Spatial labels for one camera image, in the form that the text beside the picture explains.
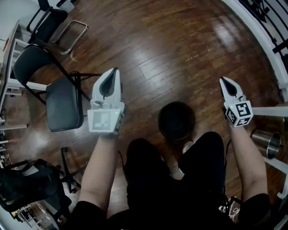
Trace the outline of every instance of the black t-shirt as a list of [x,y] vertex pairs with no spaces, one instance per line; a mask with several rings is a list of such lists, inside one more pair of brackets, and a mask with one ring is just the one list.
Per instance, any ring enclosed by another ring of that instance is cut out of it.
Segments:
[[270,229],[270,201],[266,194],[256,195],[241,205],[237,224],[218,208],[211,208],[209,199],[191,200],[193,203],[182,200],[181,208],[172,204],[165,209],[151,206],[126,210],[108,220],[99,207],[80,201],[63,229]]

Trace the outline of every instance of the armrest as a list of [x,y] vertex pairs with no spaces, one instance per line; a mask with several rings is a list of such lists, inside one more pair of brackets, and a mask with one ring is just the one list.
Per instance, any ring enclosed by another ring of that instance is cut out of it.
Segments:
[[[53,7],[49,7],[48,10],[44,13],[44,15],[40,18],[39,22],[36,24],[31,37],[35,35],[36,30],[38,29],[38,27],[40,26],[40,24],[43,22],[43,20],[47,17],[47,15],[50,13],[51,9],[53,9]],[[30,30],[30,25],[31,23],[34,21],[35,17],[37,16],[37,14],[41,11],[41,9],[39,9],[36,14],[33,16],[33,18],[31,19],[31,21],[29,22],[28,26],[27,26],[27,31],[31,32]]]

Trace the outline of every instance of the person's right arm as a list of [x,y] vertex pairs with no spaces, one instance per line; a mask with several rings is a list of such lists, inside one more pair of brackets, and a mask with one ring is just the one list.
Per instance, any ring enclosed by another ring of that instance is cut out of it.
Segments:
[[242,201],[258,194],[268,194],[266,166],[263,157],[243,126],[229,131],[242,182]]

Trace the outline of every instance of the forearm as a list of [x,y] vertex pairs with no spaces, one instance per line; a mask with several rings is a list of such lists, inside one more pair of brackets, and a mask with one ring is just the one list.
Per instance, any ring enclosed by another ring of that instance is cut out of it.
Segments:
[[244,127],[229,124],[234,154],[242,181],[242,198],[246,201],[260,193],[267,194],[267,175],[263,157]]
[[83,175],[79,201],[107,211],[117,159],[117,138],[99,137]]

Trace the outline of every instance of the black sleeve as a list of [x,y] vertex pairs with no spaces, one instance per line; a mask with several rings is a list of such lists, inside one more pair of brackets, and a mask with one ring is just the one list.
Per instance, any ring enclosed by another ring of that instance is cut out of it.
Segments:
[[104,229],[106,220],[106,213],[99,207],[87,201],[79,201],[62,230]]
[[238,222],[242,226],[267,229],[270,225],[270,200],[267,194],[258,194],[241,205]]

